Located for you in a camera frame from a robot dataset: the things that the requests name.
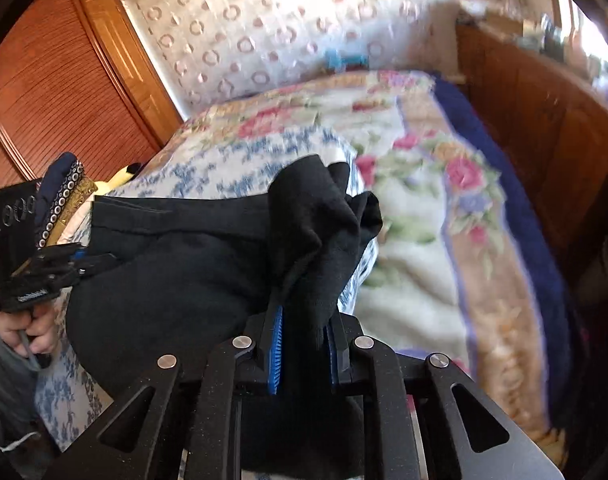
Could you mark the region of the person's left hand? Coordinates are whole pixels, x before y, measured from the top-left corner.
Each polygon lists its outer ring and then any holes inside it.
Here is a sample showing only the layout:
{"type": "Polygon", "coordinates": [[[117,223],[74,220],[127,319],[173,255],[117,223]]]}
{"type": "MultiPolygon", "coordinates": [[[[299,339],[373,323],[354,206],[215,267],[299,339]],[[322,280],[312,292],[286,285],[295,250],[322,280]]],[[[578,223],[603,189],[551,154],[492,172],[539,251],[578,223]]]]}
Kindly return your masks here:
{"type": "Polygon", "coordinates": [[[28,337],[28,348],[32,354],[53,352],[58,336],[52,302],[38,304],[31,312],[0,312],[1,340],[19,356],[26,358],[28,351],[22,341],[23,334],[28,337]]]}

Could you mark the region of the person's left forearm sleeve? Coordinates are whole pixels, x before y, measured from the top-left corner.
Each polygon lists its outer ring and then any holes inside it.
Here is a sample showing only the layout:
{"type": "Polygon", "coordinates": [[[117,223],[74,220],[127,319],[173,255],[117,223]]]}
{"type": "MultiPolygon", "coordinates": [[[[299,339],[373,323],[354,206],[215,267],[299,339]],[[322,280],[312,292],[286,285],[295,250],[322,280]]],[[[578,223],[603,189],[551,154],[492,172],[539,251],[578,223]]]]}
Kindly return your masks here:
{"type": "Polygon", "coordinates": [[[41,479],[60,455],[34,404],[38,372],[0,337],[0,459],[23,479],[41,479]]]}

